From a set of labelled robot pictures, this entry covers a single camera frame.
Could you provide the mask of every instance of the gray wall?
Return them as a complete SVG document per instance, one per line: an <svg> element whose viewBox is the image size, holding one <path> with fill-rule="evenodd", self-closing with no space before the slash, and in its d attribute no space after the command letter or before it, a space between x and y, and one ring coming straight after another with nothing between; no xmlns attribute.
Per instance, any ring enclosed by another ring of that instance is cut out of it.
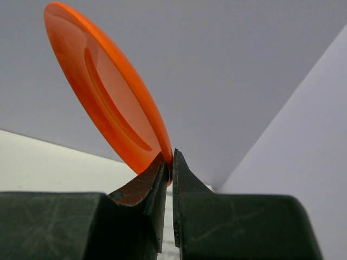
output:
<svg viewBox="0 0 347 260"><path fill-rule="evenodd" d="M48 43L48 1L1 0L0 128L119 159ZM347 1L70 0L147 84L173 147L205 182L226 180L347 24Z"/></svg>

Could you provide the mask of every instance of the orange disc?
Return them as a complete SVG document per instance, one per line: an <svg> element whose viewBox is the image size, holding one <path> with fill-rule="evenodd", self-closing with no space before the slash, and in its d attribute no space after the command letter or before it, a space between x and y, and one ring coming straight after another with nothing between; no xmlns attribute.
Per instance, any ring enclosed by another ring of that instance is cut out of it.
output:
<svg viewBox="0 0 347 260"><path fill-rule="evenodd" d="M44 22L68 82L112 148L137 174L161 151L171 172L172 149L162 117L121 50L63 3L49 3Z"/></svg>

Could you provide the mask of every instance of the clamp jaw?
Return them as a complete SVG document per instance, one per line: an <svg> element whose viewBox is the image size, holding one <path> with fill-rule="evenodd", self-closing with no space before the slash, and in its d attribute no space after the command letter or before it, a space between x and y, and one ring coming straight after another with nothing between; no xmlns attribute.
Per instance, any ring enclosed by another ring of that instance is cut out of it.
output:
<svg viewBox="0 0 347 260"><path fill-rule="evenodd" d="M173 227L182 260L322 260L295 198L216 194L173 158ZM103 193L0 193L0 259L157 259L169 169L159 154L142 174Z"/></svg>

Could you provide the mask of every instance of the metal jaw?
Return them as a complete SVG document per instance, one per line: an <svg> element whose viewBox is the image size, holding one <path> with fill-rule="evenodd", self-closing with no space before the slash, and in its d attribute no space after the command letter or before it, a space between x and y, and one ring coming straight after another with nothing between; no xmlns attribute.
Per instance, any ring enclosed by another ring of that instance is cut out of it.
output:
<svg viewBox="0 0 347 260"><path fill-rule="evenodd" d="M291 196L216 194L173 158L173 226L181 260L321 260L309 218Z"/></svg>

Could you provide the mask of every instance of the white backdrop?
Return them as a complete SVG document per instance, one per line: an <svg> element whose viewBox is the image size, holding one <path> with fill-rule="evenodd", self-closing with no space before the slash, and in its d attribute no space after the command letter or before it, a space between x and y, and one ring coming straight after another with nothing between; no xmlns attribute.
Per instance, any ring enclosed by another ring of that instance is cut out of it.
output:
<svg viewBox="0 0 347 260"><path fill-rule="evenodd" d="M155 98L173 147L220 186L347 24L345 0L66 0ZM117 159L62 74L47 0L0 3L0 129Z"/></svg>
<svg viewBox="0 0 347 260"><path fill-rule="evenodd" d="M291 194L325 259L347 259L347 27L219 190Z"/></svg>

